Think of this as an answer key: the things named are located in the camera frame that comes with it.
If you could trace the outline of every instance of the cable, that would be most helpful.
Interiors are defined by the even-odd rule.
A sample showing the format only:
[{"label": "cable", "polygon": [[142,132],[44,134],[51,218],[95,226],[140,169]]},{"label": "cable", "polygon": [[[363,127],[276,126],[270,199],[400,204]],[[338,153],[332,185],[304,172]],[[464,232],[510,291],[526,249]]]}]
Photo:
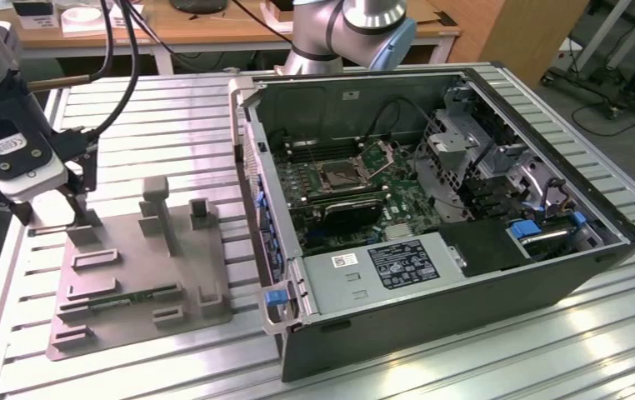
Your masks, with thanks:
[{"label": "cable", "polygon": [[248,8],[240,3],[239,0],[232,0],[232,2],[236,4],[236,6],[240,7],[240,9],[242,9],[243,11],[246,11],[246,14],[248,14],[248,15],[252,17],[252,19],[255,19],[256,23],[259,23],[260,25],[263,25],[263,26],[264,26],[272,33],[275,33],[287,43],[292,44],[292,40],[290,40],[286,35],[283,35],[280,32],[278,32],[275,29],[272,29],[272,27],[271,27],[267,23],[264,23],[264,21],[263,21],[260,18],[258,18],[258,16],[251,12],[251,10],[248,10]]},{"label": "cable", "polygon": [[214,70],[216,68],[216,65],[220,63],[220,61],[223,61],[223,58],[224,58],[224,52],[222,52],[220,54],[220,57],[219,57],[219,61],[216,62],[216,64],[214,65],[214,67],[211,67],[210,69],[207,70],[200,70],[196,68],[195,65],[192,65],[188,61],[186,61],[186,59],[188,60],[195,60],[198,59],[203,53],[200,52],[199,54],[196,54],[195,56],[187,56],[186,54],[180,53],[180,52],[176,52],[168,44],[166,44],[164,40],[162,40],[162,38],[159,37],[158,33],[154,31],[154,29],[151,28],[150,24],[147,23],[147,20],[144,19],[144,16],[142,15],[142,13],[135,9],[134,5],[131,5],[131,13],[135,17],[135,20],[138,21],[139,23],[139,27],[142,28],[142,30],[144,31],[144,33],[147,33],[147,35],[150,35],[151,39],[159,43],[162,45],[162,47],[166,49],[167,52],[170,52],[170,54],[176,58],[176,61],[179,61],[179,63],[187,68],[190,69],[191,71],[194,71],[195,73],[207,73],[210,72],[211,70]]},{"label": "cable", "polygon": [[609,52],[609,54],[606,54],[606,57],[605,57],[605,63],[609,63],[609,58],[611,57],[611,55],[617,52],[618,50],[618,46],[621,46],[621,43],[623,42],[625,38],[631,34],[633,30],[635,29],[635,25],[631,27],[631,29],[629,29],[629,31],[626,31],[626,33],[623,35],[621,35],[621,37],[618,38],[618,41],[617,41],[617,44],[614,45],[614,48],[611,49],[611,51]]},{"label": "cable", "polygon": [[154,39],[154,41],[156,43],[159,43],[162,45],[162,47],[166,49],[167,52],[170,52],[170,54],[178,58],[188,58],[191,60],[195,60],[198,59],[200,56],[202,56],[202,53],[196,54],[195,56],[187,56],[186,54],[180,53],[180,52],[176,52],[168,44],[166,44],[164,40],[162,40],[162,38],[159,37],[158,33],[155,32],[154,28],[150,26],[150,24],[147,23],[147,20],[144,19],[144,16],[142,15],[142,13],[138,11],[138,9],[135,8],[134,4],[131,4],[131,14],[134,15],[135,17],[135,20],[138,21],[139,23],[139,27],[142,28],[142,30],[144,31],[144,33],[147,33],[147,35],[151,36],[151,38]]},{"label": "cable", "polygon": [[92,129],[88,132],[88,136],[91,139],[91,142],[95,142],[100,136],[103,135],[104,131],[107,131],[107,128],[111,126],[112,123],[119,118],[119,114],[124,111],[124,108],[127,107],[127,103],[130,102],[131,95],[135,92],[135,89],[138,87],[138,81],[139,81],[139,75],[142,73],[140,66],[139,66],[139,44],[138,44],[138,35],[135,33],[135,27],[132,23],[132,17],[131,17],[131,11],[130,8],[134,8],[131,6],[130,0],[119,0],[120,8],[122,8],[122,14],[124,17],[124,21],[127,23],[127,34],[130,35],[130,45],[131,45],[131,78],[130,78],[130,84],[127,85],[127,89],[124,90],[124,95],[122,99],[119,100],[118,106],[115,107],[115,110],[104,120],[104,122],[100,124],[99,127]]},{"label": "cable", "polygon": [[577,73],[577,78],[582,78],[582,71],[579,70],[579,65],[577,64],[577,57],[574,57],[574,40],[569,37],[570,40],[570,55],[571,55],[571,62],[574,66],[574,72]]},{"label": "cable", "polygon": [[384,103],[382,103],[382,106],[379,107],[379,110],[376,111],[376,115],[375,115],[374,120],[371,121],[370,127],[366,131],[364,141],[371,137],[371,135],[374,134],[374,131],[376,131],[376,125],[378,125],[379,119],[384,115],[386,109],[396,102],[403,102],[403,103],[408,104],[410,106],[412,106],[416,109],[418,113],[422,115],[422,117],[426,119],[426,121],[430,124],[434,124],[434,125],[436,124],[436,122],[434,121],[434,119],[431,118],[431,116],[428,115],[426,110],[410,98],[407,98],[404,96],[395,96],[395,97],[390,98]]},{"label": "cable", "polygon": [[594,136],[601,136],[602,138],[613,138],[614,136],[618,136],[621,135],[622,133],[630,131],[631,129],[635,128],[635,123],[629,126],[629,127],[625,127],[623,129],[621,129],[619,131],[617,131],[615,133],[611,133],[611,134],[606,134],[606,133],[599,133],[599,132],[595,132],[593,131],[590,128],[587,128],[582,122],[577,119],[577,114],[582,111],[585,111],[587,108],[593,108],[593,107],[597,107],[597,106],[603,106],[605,105],[605,102],[597,102],[594,104],[589,104],[583,107],[579,107],[577,110],[574,110],[574,112],[571,113],[571,120],[579,125],[579,127],[582,129],[585,129],[591,135]]},{"label": "cable", "polygon": [[220,62],[224,60],[224,57],[226,57],[226,52],[220,52],[220,56],[218,56],[218,60],[216,62],[214,63],[214,66],[211,68],[208,68],[207,71],[212,71],[214,69],[216,69],[218,65],[220,64]]},{"label": "cable", "polygon": [[110,6],[107,0],[100,0],[103,5],[104,27],[107,28],[107,53],[104,54],[104,64],[98,72],[91,74],[91,81],[104,78],[112,69],[112,62],[115,59],[115,33],[112,31],[112,24],[110,20]]},{"label": "cable", "polygon": [[460,181],[460,187],[463,187],[464,181],[471,177],[472,173],[478,169],[478,165],[480,165],[480,163],[483,162],[484,156],[487,156],[487,153],[491,152],[492,148],[495,147],[495,144],[498,144],[498,141],[495,140],[495,138],[492,138],[492,140],[487,143],[487,146],[484,146],[483,152],[478,155],[475,162],[468,167],[468,169],[464,170],[463,181]]}]

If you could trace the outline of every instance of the circuit board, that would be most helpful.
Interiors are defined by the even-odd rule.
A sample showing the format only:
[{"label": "circuit board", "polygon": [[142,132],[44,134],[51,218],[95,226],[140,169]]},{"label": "circuit board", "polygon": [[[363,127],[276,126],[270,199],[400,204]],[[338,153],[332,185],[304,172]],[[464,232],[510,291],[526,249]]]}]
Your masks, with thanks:
[{"label": "circuit board", "polygon": [[[396,231],[411,236],[439,226],[440,216],[403,148],[378,140],[364,144],[356,157],[279,161],[278,175],[306,256],[380,243],[390,232],[391,238]],[[358,211],[346,210],[356,206]],[[331,210],[348,212],[332,228],[323,224]]]}]

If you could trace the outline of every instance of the blue latch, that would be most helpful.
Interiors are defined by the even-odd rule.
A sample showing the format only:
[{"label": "blue latch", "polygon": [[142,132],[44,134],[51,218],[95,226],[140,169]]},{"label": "blue latch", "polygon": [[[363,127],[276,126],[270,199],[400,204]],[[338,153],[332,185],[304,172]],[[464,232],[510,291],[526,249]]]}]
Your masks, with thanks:
[{"label": "blue latch", "polygon": [[518,239],[526,238],[539,233],[542,233],[542,228],[533,220],[516,221],[512,224],[512,234]]},{"label": "blue latch", "polygon": [[290,297],[287,294],[287,290],[271,290],[264,294],[264,302],[267,303],[268,307],[280,306],[287,304],[290,301]]},{"label": "blue latch", "polygon": [[586,215],[581,211],[577,211],[571,218],[574,219],[574,223],[577,223],[578,227],[586,224]]}]

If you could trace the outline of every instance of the wooden cabinet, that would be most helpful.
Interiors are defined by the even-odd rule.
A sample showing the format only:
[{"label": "wooden cabinet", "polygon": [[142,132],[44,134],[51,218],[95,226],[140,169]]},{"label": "wooden cabinet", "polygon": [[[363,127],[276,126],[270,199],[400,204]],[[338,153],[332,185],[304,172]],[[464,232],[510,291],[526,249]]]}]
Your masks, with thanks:
[{"label": "wooden cabinet", "polygon": [[538,85],[589,0],[431,0],[463,33],[448,63],[500,61]]}]

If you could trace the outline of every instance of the side panel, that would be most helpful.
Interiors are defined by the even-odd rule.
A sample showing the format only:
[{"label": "side panel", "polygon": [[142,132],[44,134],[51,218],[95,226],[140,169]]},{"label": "side panel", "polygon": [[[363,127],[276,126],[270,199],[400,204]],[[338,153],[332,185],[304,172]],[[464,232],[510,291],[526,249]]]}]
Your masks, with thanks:
[{"label": "side panel", "polygon": [[396,307],[310,325],[287,335],[283,381],[363,362],[547,307],[634,252],[634,245],[615,247],[575,261],[402,302]]}]

